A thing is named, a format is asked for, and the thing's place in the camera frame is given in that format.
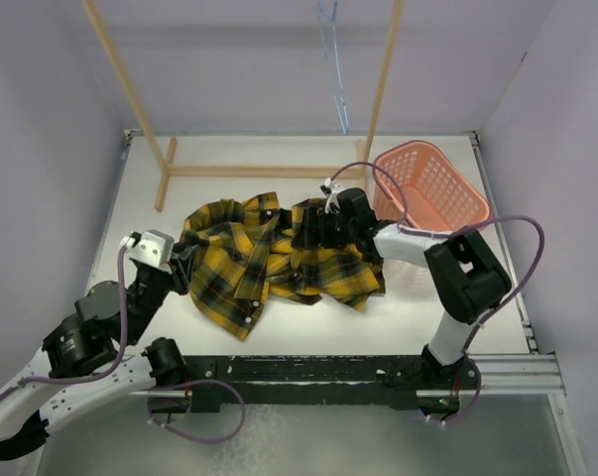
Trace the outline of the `yellow black plaid shirt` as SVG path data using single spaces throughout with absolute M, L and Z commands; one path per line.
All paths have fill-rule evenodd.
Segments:
M 313 305 L 329 296 L 362 310 L 386 289 L 382 263 L 364 261 L 353 244 L 307 249 L 297 240 L 307 215 L 323 206 L 323 199 L 309 198 L 283 209 L 267 192 L 193 212 L 181 237 L 195 247 L 188 277 L 195 307 L 240 340 L 254 329 L 269 297 Z

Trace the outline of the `blue wire hanger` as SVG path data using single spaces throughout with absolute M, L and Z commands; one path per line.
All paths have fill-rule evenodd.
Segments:
M 326 63 L 334 107 L 341 132 L 343 135 L 348 135 L 350 133 L 350 120 L 344 97 L 345 88 L 337 35 L 338 2 L 318 0 L 316 2 L 316 8 L 321 51 Z

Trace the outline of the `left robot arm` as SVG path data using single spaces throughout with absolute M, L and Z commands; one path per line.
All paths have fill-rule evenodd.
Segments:
M 188 371 L 175 341 L 136 345 L 170 293 L 185 295 L 195 249 L 154 232 L 124 239 L 117 264 L 130 260 L 136 277 L 92 287 L 75 311 L 44 339 L 30 362 L 0 389 L 0 461 L 42 447 L 72 417 L 136 390 L 173 389 Z

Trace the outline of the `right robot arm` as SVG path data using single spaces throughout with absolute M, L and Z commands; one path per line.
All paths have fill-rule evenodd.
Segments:
M 420 354 L 423 379 L 444 388 L 465 365 L 466 350 L 484 318 L 511 293 L 511 279 L 477 227 L 434 232 L 380 220 L 358 187 L 321 188 L 326 199 L 298 219 L 293 245 L 300 250 L 342 251 L 352 245 L 370 264 L 386 260 L 430 272 L 443 315 Z

